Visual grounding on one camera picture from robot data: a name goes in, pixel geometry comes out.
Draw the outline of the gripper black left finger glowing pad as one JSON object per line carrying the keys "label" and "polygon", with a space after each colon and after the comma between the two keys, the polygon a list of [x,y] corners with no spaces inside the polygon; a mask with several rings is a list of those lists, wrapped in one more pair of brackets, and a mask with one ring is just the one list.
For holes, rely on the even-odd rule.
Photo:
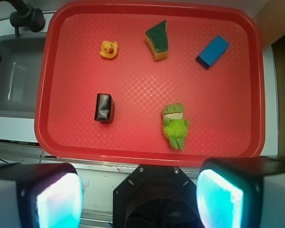
{"label": "gripper black left finger glowing pad", "polygon": [[69,163],[0,163],[0,228],[77,228],[83,184]]}

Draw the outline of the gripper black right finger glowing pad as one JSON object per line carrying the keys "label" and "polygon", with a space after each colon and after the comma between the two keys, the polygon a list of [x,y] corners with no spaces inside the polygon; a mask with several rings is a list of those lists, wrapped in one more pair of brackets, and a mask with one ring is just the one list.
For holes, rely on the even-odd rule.
{"label": "gripper black right finger glowing pad", "polygon": [[196,197],[206,228],[285,228],[285,157],[207,159]]}

